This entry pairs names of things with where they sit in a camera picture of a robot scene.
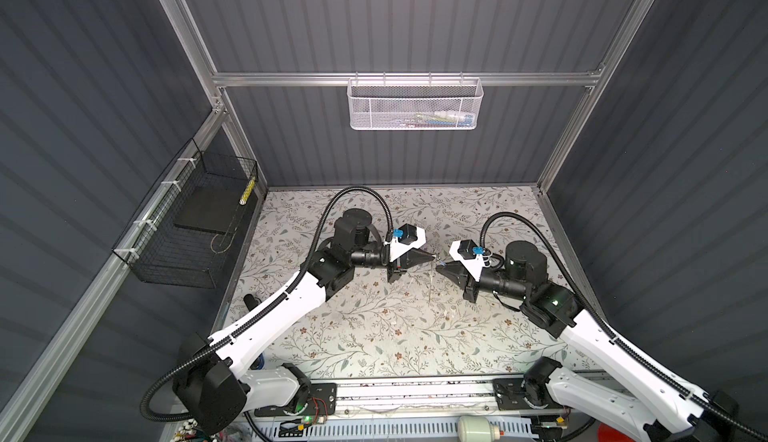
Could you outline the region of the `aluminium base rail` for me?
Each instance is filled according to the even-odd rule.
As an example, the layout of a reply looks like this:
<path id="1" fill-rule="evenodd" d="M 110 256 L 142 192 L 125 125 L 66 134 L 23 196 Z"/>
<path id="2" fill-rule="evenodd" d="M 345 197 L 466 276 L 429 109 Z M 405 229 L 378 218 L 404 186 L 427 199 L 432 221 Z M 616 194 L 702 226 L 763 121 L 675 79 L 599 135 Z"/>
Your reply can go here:
<path id="1" fill-rule="evenodd" d="M 244 412 L 333 414 L 346 408 L 375 411 L 478 409 L 554 410 L 569 407 L 640 440 L 657 418 L 637 394 L 626 394 L 544 360 L 524 375 L 500 379 L 427 377 L 363 380 L 332 385 L 312 383 L 285 364 L 235 376 L 224 364 L 195 369 L 172 379 L 183 412 L 165 414 L 166 422 L 194 419 L 207 432 L 228 426 Z"/>

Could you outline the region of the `yellow marker pen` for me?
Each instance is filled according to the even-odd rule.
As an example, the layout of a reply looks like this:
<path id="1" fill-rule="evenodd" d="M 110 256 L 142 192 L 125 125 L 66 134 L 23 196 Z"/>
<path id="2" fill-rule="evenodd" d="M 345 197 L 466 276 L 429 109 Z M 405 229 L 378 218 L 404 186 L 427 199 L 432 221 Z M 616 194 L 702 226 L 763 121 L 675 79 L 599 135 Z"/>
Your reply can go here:
<path id="1" fill-rule="evenodd" d="M 240 206 L 245 206 L 248 203 L 248 200 L 249 200 L 251 194 L 253 193 L 253 190 L 254 190 L 255 186 L 256 186 L 256 178 L 255 177 L 251 177 L 249 179 L 249 181 L 248 181 L 244 191 L 242 192 L 240 198 L 239 198 L 239 205 Z"/>

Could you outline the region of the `pile of white connectors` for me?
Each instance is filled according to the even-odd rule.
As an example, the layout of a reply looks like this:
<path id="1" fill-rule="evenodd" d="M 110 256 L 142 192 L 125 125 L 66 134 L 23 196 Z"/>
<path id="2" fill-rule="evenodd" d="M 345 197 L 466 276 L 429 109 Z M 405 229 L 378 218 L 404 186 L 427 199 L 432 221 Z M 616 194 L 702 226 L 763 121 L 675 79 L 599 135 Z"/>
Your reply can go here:
<path id="1" fill-rule="evenodd" d="M 174 431 L 171 442 L 222 442 L 220 433 L 209 434 L 205 432 L 196 421 L 189 419 L 183 421 Z"/>

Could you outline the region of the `black blue handheld device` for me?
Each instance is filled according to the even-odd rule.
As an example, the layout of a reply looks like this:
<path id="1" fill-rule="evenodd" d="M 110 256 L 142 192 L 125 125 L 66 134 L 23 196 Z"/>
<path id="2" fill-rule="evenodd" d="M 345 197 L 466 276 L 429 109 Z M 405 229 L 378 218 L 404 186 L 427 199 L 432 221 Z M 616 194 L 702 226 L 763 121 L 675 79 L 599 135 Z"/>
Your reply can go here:
<path id="1" fill-rule="evenodd" d="M 246 316 L 252 317 L 254 314 L 257 314 L 260 311 L 262 300 L 249 293 L 243 297 L 243 303 L 247 309 Z"/>

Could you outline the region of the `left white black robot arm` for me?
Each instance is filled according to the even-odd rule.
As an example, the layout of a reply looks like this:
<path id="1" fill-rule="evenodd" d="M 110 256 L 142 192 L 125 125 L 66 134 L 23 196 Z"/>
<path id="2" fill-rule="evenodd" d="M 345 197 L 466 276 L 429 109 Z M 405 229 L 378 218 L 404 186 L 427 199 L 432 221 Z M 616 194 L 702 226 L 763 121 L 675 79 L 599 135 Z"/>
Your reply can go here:
<path id="1" fill-rule="evenodd" d="M 181 352 L 185 357 L 214 349 L 173 378 L 173 391 L 189 418 L 213 435 L 245 412 L 276 408 L 302 413 L 311 397 L 309 378 L 291 363 L 267 369 L 257 368 L 256 361 L 294 323 L 351 282 L 356 268 L 383 268 L 393 282 L 409 268 L 433 260 L 423 249 L 425 243 L 425 230 L 411 224 L 382 240 L 370 213 L 346 210 L 336 220 L 333 236 L 310 256 L 305 275 L 293 275 L 238 321 L 185 345 Z"/>

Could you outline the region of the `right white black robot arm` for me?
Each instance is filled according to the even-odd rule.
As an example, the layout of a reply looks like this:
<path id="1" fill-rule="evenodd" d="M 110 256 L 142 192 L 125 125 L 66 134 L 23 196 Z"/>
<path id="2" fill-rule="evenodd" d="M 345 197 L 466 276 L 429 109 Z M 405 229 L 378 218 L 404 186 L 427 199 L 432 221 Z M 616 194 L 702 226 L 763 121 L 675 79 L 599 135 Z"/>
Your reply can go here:
<path id="1" fill-rule="evenodd" d="M 734 440 L 735 427 L 727 420 L 738 410 L 734 400 L 723 393 L 708 398 L 700 387 L 601 327 L 574 292 L 549 280 L 547 258 L 533 244 L 511 242 L 498 255 L 465 240 L 453 243 L 449 253 L 451 261 L 437 271 L 459 287 L 465 300 L 476 301 L 482 291 L 518 300 L 517 312 L 587 355 L 623 388 L 617 392 L 542 357 L 521 384 L 530 406 L 576 409 L 634 441 Z"/>

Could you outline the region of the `white plastic bottle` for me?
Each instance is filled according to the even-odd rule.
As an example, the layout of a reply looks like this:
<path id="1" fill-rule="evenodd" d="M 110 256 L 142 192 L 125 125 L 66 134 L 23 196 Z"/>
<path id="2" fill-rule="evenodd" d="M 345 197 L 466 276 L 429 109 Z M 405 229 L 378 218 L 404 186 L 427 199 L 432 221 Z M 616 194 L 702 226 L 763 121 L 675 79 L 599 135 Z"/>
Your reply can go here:
<path id="1" fill-rule="evenodd" d="M 460 442 L 495 442 L 503 432 L 484 417 L 464 415 L 458 419 L 457 435 Z"/>

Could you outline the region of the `red cup with pens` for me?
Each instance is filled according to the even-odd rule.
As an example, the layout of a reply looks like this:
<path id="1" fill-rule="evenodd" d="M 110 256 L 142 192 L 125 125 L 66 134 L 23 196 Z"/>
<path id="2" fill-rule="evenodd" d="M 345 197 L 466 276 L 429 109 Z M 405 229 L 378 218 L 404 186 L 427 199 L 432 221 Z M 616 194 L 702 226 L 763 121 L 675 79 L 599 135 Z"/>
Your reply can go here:
<path id="1" fill-rule="evenodd" d="M 635 442 L 622 432 L 601 423 L 597 430 L 598 442 Z"/>

